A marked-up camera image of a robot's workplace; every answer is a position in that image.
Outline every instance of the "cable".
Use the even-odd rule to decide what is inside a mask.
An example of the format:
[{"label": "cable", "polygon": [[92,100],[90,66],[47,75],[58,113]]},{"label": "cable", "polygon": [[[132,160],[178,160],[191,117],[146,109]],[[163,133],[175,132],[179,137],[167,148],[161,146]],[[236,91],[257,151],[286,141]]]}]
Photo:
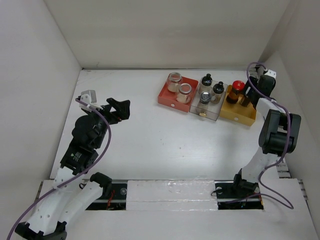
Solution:
[{"label": "cable", "polygon": [[[87,105],[88,105],[88,104],[84,103],[83,101],[78,100],[77,98],[75,99],[75,101],[76,101],[77,103],[80,103],[80,104],[84,105],[84,106],[87,106]],[[80,172],[78,175],[76,175],[76,176],[70,178],[69,180],[67,180],[67,181],[59,184],[59,185],[57,186],[58,188],[61,188],[61,187],[63,187],[64,185],[67,185],[67,184],[71,183],[73,180],[75,180],[75,179],[81,177],[82,175],[86,174],[90,169],[92,169],[92,168],[102,159],[102,157],[105,155],[105,153],[106,153],[106,151],[107,151],[107,149],[108,149],[108,147],[109,147],[109,145],[110,145],[110,142],[111,142],[111,128],[110,128],[110,125],[109,125],[108,121],[107,121],[107,120],[104,118],[104,116],[103,116],[100,112],[98,112],[93,106],[89,106],[89,108],[90,108],[94,113],[96,113],[100,118],[102,118],[102,120],[103,120],[104,123],[106,124],[106,127],[107,127],[107,129],[108,129],[108,141],[107,141],[107,143],[106,143],[106,145],[105,145],[105,148],[104,148],[104,150],[102,151],[101,155],[95,160],[95,162],[94,162],[91,166],[89,166],[88,168],[86,168],[85,170],[83,170],[82,172]],[[56,191],[56,189],[53,188],[53,189],[51,189],[50,191],[46,192],[46,193],[43,194],[41,197],[39,197],[34,203],[32,203],[32,204],[22,213],[21,216],[20,216],[20,217],[16,220],[16,222],[13,224],[13,226],[12,226],[12,228],[11,228],[11,230],[10,230],[7,238],[6,238],[6,240],[10,240],[12,234],[14,233],[16,227],[18,226],[18,224],[19,224],[19,222],[22,220],[22,218],[23,218],[32,208],[34,208],[34,206],[36,206],[42,199],[46,198],[47,196],[49,196],[50,194],[52,194],[52,193],[55,192],[55,191]]]},{"label": "cable", "polygon": [[271,196],[271,195],[264,194],[264,193],[255,193],[255,194],[252,194],[252,195],[250,195],[250,196],[247,196],[247,197],[244,197],[244,198],[241,198],[241,199],[236,199],[236,200],[233,200],[233,201],[226,201],[225,203],[227,203],[227,204],[233,204],[233,203],[241,202],[241,201],[243,201],[243,200],[247,200],[247,199],[250,199],[250,198],[253,198],[253,197],[256,197],[256,196],[265,196],[265,197],[268,197],[268,198],[271,198],[271,199],[277,201],[278,203],[286,206],[286,207],[289,208],[289,209],[294,209],[294,206],[292,205],[292,203],[291,203],[285,196],[283,196],[281,193],[279,193],[279,192],[271,189],[270,187],[264,185],[264,184],[261,182],[261,178],[262,178],[263,174],[265,173],[265,171],[268,170],[268,169],[270,169],[270,168],[272,168],[272,167],[274,167],[274,166],[277,166],[277,165],[278,165],[279,163],[281,163],[281,162],[283,161],[283,159],[285,158],[285,155],[286,155],[286,153],[287,153],[287,151],[288,151],[289,142],[290,142],[291,119],[290,119],[290,113],[289,113],[289,111],[288,111],[284,106],[276,103],[276,102],[273,101],[270,97],[264,95],[262,92],[260,92],[260,91],[253,85],[253,83],[252,83],[251,80],[250,80],[250,74],[249,74],[249,70],[250,70],[250,68],[251,68],[251,66],[252,66],[253,64],[259,64],[259,65],[261,65],[262,67],[264,67],[264,69],[267,69],[262,63],[257,62],[257,61],[254,61],[254,62],[249,63],[248,67],[246,68],[246,77],[247,77],[247,80],[248,80],[248,82],[250,83],[251,87],[252,87],[261,97],[269,100],[269,101],[272,102],[275,106],[277,106],[277,107],[279,107],[279,108],[282,108],[282,109],[285,111],[286,119],[287,119],[287,134],[286,134],[286,140],[285,140],[285,145],[284,145],[284,149],[283,149],[282,155],[281,155],[280,159],[279,159],[277,162],[275,162],[275,163],[273,163],[273,164],[271,164],[271,165],[269,165],[269,166],[266,166],[266,167],[264,168],[264,170],[263,170],[262,172],[260,172],[260,174],[259,174],[259,176],[258,176],[258,182],[259,182],[264,188],[268,189],[269,191],[271,191],[271,192],[277,194],[278,196],[280,196],[281,198],[283,198],[289,205],[287,205],[286,203],[283,203],[282,201],[278,200],[277,198],[275,198],[275,197],[273,197],[273,196]]}]

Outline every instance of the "bottle with red lid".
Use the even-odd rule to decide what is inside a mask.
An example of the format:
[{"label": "bottle with red lid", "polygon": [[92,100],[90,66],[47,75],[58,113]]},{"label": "bottle with red lid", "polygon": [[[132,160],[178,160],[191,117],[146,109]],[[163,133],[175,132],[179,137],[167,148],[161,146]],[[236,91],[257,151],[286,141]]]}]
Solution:
[{"label": "bottle with red lid", "polygon": [[230,104],[236,104],[239,100],[240,94],[245,88],[245,83],[243,81],[237,80],[232,84],[232,89],[226,97],[226,101]]}]

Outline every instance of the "bottle with black cap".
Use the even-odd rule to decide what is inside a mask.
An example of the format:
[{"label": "bottle with black cap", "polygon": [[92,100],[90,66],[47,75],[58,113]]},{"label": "bottle with black cap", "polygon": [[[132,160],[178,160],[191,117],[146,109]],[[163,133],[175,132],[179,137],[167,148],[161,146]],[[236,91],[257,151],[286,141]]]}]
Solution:
[{"label": "bottle with black cap", "polygon": [[212,96],[210,92],[208,91],[201,92],[200,100],[196,108],[196,111],[200,116],[205,117],[207,115],[207,110],[208,110],[211,97]]},{"label": "bottle with black cap", "polygon": [[211,84],[212,84],[211,74],[208,73],[201,79],[200,86],[199,86],[199,94],[201,94],[204,91],[210,92]]},{"label": "bottle with black cap", "polygon": [[219,83],[215,84],[212,88],[212,98],[211,103],[218,104],[220,102],[221,96],[224,93],[224,83],[220,81]]}]

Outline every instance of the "glass jar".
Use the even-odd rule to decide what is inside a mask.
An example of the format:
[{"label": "glass jar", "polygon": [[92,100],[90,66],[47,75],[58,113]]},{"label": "glass jar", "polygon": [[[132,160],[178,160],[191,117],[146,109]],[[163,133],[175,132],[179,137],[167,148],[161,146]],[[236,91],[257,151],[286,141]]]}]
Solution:
[{"label": "glass jar", "polygon": [[245,83],[243,81],[234,81],[232,84],[232,89],[226,97],[226,101],[230,104],[236,104],[244,88]]},{"label": "glass jar", "polygon": [[210,92],[211,91],[211,84],[212,84],[211,74],[208,73],[206,76],[204,76],[201,79],[199,91],[198,91],[199,94],[201,94],[204,91]]},{"label": "glass jar", "polygon": [[180,103],[187,104],[190,102],[190,93],[192,87],[189,83],[182,83],[179,87],[179,92],[176,94],[176,100]]},{"label": "glass jar", "polygon": [[224,83],[220,81],[215,84],[212,88],[212,98],[211,103],[218,104],[220,102],[221,96],[225,91]]},{"label": "glass jar", "polygon": [[172,72],[169,74],[166,85],[170,92],[177,93],[179,91],[179,87],[182,83],[182,76],[178,72]]},{"label": "glass jar", "polygon": [[211,100],[211,93],[208,91],[203,91],[200,94],[200,100],[196,108],[196,112],[202,116],[205,117],[207,115],[208,106]]}]

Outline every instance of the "purple cable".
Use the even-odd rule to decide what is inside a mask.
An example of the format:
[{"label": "purple cable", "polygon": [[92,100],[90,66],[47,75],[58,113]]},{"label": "purple cable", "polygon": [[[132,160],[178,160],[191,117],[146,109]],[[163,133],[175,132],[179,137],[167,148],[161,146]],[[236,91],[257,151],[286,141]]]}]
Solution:
[{"label": "purple cable", "polygon": [[[75,99],[75,101],[77,103],[80,103],[84,106],[87,106],[88,104],[84,103],[83,101],[80,101],[78,100],[77,98]],[[106,124],[106,127],[108,128],[108,141],[106,143],[106,146],[104,148],[104,150],[102,151],[101,155],[95,160],[95,162],[88,168],[86,168],[85,170],[83,170],[82,172],[80,172],[80,174],[70,178],[69,180],[59,184],[57,187],[58,188],[61,188],[62,186],[64,185],[67,185],[69,184],[70,182],[72,182],[73,180],[81,177],[82,175],[84,175],[85,173],[87,173],[90,169],[92,169],[101,159],[102,157],[105,155],[109,145],[110,145],[110,142],[111,142],[111,129],[110,129],[110,125],[108,123],[108,121],[104,118],[104,116],[102,116],[102,114],[100,112],[98,112],[93,106],[89,106],[89,108],[95,112],[100,118],[102,118],[102,120],[104,121],[104,123]],[[9,234],[8,234],[8,237],[6,238],[6,240],[10,240],[12,234],[14,233],[16,227],[18,226],[19,222],[22,220],[22,218],[31,210],[33,209],[42,199],[44,199],[45,197],[49,196],[50,194],[52,194],[54,191],[56,191],[56,189],[51,189],[50,191],[46,192],[45,194],[43,194],[41,197],[39,197],[34,203],[32,203],[23,213],[22,215],[16,220],[16,222],[14,223],[14,225],[12,226]]]},{"label": "purple cable", "polygon": [[258,182],[259,182],[264,188],[268,189],[269,191],[271,191],[271,192],[277,194],[278,196],[280,196],[281,198],[283,198],[289,205],[287,205],[286,203],[283,203],[282,201],[276,199],[275,197],[273,197],[273,196],[271,196],[271,195],[264,194],[264,193],[252,194],[252,195],[250,195],[250,196],[247,196],[247,197],[244,197],[244,198],[241,198],[241,199],[236,199],[236,200],[233,200],[233,201],[227,201],[226,203],[228,203],[228,204],[233,204],[233,203],[241,202],[241,201],[243,201],[243,200],[247,200],[247,199],[250,199],[250,198],[253,198],[253,197],[257,197],[257,196],[265,196],[265,197],[268,197],[268,198],[271,198],[271,199],[277,201],[278,203],[286,206],[286,207],[289,208],[289,209],[294,209],[294,206],[292,205],[292,203],[291,203],[285,196],[283,196],[283,195],[280,194],[279,192],[271,189],[270,187],[264,185],[264,184],[261,182],[261,177],[262,177],[262,175],[265,173],[265,171],[268,170],[269,168],[272,168],[272,167],[274,167],[274,166],[277,166],[277,165],[278,165],[279,163],[281,163],[281,162],[283,161],[283,159],[285,158],[285,155],[286,155],[286,153],[287,153],[287,151],[288,151],[289,142],[290,142],[291,119],[290,119],[289,111],[288,111],[284,106],[276,103],[276,102],[273,101],[270,97],[264,95],[262,92],[260,92],[260,91],[253,85],[253,83],[252,83],[251,80],[250,80],[250,74],[249,74],[249,70],[250,70],[250,68],[251,68],[251,66],[252,66],[253,64],[261,65],[262,67],[264,67],[264,69],[267,69],[262,63],[256,62],[256,61],[251,62],[251,63],[248,65],[248,67],[246,68],[246,77],[247,77],[247,79],[248,79],[251,87],[252,87],[261,97],[269,100],[269,101],[272,102],[275,106],[277,106],[277,107],[279,107],[279,108],[282,108],[282,109],[285,111],[286,119],[287,119],[287,134],[286,134],[286,140],[285,140],[285,145],[284,145],[284,149],[283,149],[282,155],[281,155],[280,159],[279,159],[277,162],[275,162],[275,163],[273,163],[273,164],[271,164],[271,165],[269,165],[269,166],[266,166],[266,167],[264,168],[264,170],[263,170],[262,172],[260,172],[260,174],[259,174],[259,176],[258,176]]}]

